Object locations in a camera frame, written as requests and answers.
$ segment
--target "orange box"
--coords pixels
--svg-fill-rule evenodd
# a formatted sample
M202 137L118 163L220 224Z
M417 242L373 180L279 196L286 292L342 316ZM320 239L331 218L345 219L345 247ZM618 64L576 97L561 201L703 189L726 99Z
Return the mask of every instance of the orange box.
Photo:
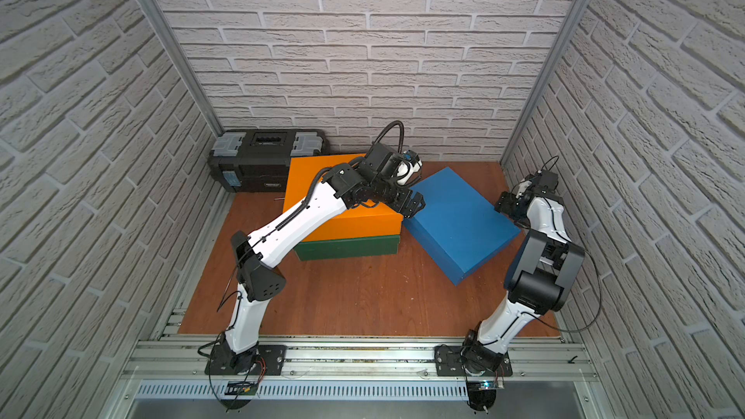
M364 154L319 155L292 159L287 191L284 193L284 212L308 194L308 187L319 170L325 166L348 162L360 155ZM385 204L378 204L372 209L349 209L318 227L303 241L400 235L403 219L403 215L394 212Z

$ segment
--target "blue foam block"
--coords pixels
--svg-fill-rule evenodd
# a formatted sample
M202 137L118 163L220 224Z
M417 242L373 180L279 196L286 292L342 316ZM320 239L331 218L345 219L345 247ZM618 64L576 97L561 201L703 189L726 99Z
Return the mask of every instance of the blue foam block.
M421 192L427 205L404 226L455 285L520 233L450 168L411 189Z

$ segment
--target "vent grille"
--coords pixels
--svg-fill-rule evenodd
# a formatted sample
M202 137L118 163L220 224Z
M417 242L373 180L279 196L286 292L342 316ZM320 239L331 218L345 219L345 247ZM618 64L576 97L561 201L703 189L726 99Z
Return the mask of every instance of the vent grille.
M227 380L212 380L215 394L225 395ZM137 391L138 399L208 400L213 398L207 380L143 380ZM343 380L264 380L254 396L255 400L427 400L462 401L468 399L463 381L343 381Z

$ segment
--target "wooden board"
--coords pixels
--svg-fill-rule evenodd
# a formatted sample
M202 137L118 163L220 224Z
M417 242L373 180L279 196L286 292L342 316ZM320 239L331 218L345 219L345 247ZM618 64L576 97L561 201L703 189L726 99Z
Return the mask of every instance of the wooden board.
M427 162L423 175L449 166L496 202L507 189L501 168L494 162ZM282 213L277 193L238 193L210 259L191 299L179 333L215 334L230 323L235 298L215 312L235 267L230 237L266 225ZM353 257L300 262L294 252L279 270L287 279L284 290L267 308L260 333L265 335L334 336L464 336L494 312L505 295L504 275L523 236L460 285L454 286L402 229L394 256ZM235 281L229 291L234 290ZM544 320L555 325L552 313ZM521 336L558 336L536 321Z

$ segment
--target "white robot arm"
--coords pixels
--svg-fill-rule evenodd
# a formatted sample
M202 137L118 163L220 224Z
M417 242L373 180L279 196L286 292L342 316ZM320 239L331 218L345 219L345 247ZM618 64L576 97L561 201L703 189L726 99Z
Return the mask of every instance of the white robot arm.
M564 228L563 200L555 194L558 182L556 173L539 170L518 184L517 194L503 192L495 204L495 210L529 230L504 279L507 295L463 343L461 356L468 374L497 372L520 330L549 310L560 310L569 296L585 251L572 243ZM490 407L495 397L490 393L470 389L470 406Z
M393 126L400 128L398 152L380 143ZM383 202L406 218L424 208L422 194L408 188L416 182L411 179L420 172L422 162L413 151L401 153L403 133L403 124L398 120L392 122L363 157L318 172L308 195L283 215L249 236L242 232L233 235L231 244L236 253L238 281L236 305L232 323L214 343L206 374L243 374L254 366L258 329L267 305L286 283L274 268L313 230L369 200Z

